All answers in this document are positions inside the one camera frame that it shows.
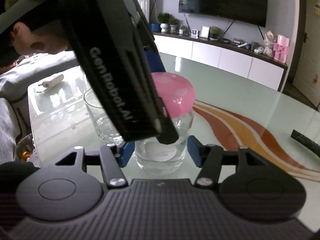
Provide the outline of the pink gift box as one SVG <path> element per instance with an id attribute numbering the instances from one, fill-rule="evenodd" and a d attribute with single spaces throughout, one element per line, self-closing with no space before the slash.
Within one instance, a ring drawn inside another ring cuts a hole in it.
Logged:
<path id="1" fill-rule="evenodd" d="M 286 63 L 289 51 L 290 39 L 284 35 L 278 35 L 276 42 L 273 44 L 274 60 Z"/>

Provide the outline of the grey sofa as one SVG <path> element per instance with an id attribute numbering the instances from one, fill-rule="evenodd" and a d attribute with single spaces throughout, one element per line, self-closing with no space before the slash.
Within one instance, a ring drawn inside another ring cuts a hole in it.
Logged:
<path id="1" fill-rule="evenodd" d="M 1 75 L 1 164 L 15 160 L 16 145 L 31 133 L 28 87 L 78 64 L 72 51 L 36 54 Z"/>

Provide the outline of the small potted plant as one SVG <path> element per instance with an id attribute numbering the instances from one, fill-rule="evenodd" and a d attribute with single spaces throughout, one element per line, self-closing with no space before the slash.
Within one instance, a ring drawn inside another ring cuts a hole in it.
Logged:
<path id="1" fill-rule="evenodd" d="M 172 17 L 169 23 L 170 23 L 170 32 L 172 34 L 177 34 L 179 31 L 181 21 L 176 17 Z"/>

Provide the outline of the potted plant white pot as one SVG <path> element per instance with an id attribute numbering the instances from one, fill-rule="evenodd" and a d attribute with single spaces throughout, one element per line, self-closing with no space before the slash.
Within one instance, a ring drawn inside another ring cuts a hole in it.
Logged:
<path id="1" fill-rule="evenodd" d="M 160 12 L 157 15 L 157 21 L 160 23 L 160 28 L 162 33 L 166 33 L 168 31 L 171 19 L 172 19 L 172 14 L 168 12 Z"/>

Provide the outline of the clear glass jar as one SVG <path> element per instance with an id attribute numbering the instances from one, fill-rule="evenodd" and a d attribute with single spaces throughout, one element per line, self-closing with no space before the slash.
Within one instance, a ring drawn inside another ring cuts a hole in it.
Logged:
<path id="1" fill-rule="evenodd" d="M 167 175 L 180 168 L 186 154 L 187 140 L 194 120 L 194 111 L 172 119 L 179 139 L 173 144 L 161 144 L 155 137 L 135 142 L 138 166 L 154 175 Z"/>

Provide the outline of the white tv cabinet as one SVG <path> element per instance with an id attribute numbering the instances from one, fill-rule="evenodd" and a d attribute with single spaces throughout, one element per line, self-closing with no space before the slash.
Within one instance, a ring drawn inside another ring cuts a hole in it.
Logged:
<path id="1" fill-rule="evenodd" d="M 158 51 L 242 76 L 281 92 L 287 65 L 232 44 L 155 32 Z"/>

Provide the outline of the pink polka dot jar cap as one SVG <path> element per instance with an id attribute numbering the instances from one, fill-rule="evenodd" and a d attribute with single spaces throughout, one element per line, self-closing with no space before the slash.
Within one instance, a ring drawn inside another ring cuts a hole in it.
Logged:
<path id="1" fill-rule="evenodd" d="M 195 89 L 188 79 L 169 72 L 151 74 L 158 95 L 172 119 L 189 113 L 195 101 Z"/>

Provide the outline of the white photo frame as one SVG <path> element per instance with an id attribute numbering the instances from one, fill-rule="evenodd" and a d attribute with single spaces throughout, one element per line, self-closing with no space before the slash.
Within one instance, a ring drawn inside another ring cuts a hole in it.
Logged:
<path id="1" fill-rule="evenodd" d="M 199 37 L 208 38 L 210 33 L 210 27 L 202 26 Z"/>

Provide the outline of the small cactus plant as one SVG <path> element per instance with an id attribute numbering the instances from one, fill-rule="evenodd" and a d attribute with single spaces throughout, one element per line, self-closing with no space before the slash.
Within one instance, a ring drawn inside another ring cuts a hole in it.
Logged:
<path id="1" fill-rule="evenodd" d="M 219 40 L 221 37 L 223 37 L 223 31 L 219 27 L 210 27 L 209 38 L 211 40 Z"/>

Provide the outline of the plush doll bouquet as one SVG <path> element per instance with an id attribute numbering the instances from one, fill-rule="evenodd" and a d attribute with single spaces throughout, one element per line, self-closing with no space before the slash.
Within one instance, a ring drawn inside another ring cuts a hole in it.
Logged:
<path id="1" fill-rule="evenodd" d="M 274 34 L 269 30 L 265 33 L 263 54 L 268 57 L 273 57 L 273 45 L 275 42 Z"/>

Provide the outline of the cream room door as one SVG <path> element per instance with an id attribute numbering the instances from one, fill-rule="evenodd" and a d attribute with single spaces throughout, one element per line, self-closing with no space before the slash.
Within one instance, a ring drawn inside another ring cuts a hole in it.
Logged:
<path id="1" fill-rule="evenodd" d="M 306 0 L 303 45 L 293 85 L 319 108 L 319 0 Z"/>

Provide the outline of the clear drinking glass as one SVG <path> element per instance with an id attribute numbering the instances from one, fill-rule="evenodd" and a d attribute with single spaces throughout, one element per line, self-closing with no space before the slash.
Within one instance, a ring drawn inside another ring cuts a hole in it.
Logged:
<path id="1" fill-rule="evenodd" d="M 119 146 L 123 142 L 123 138 L 106 114 L 93 88 L 89 88 L 84 92 L 83 100 L 98 137 L 107 146 Z"/>

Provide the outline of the black remote control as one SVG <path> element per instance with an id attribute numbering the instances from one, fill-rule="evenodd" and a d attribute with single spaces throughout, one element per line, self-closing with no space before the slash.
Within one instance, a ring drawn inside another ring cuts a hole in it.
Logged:
<path id="1" fill-rule="evenodd" d="M 293 129 L 290 135 L 292 139 L 299 142 L 301 145 L 306 147 L 308 150 L 313 152 L 317 157 L 320 157 L 320 145 L 316 142 L 312 141 L 302 133 L 298 132 L 297 130 Z"/>

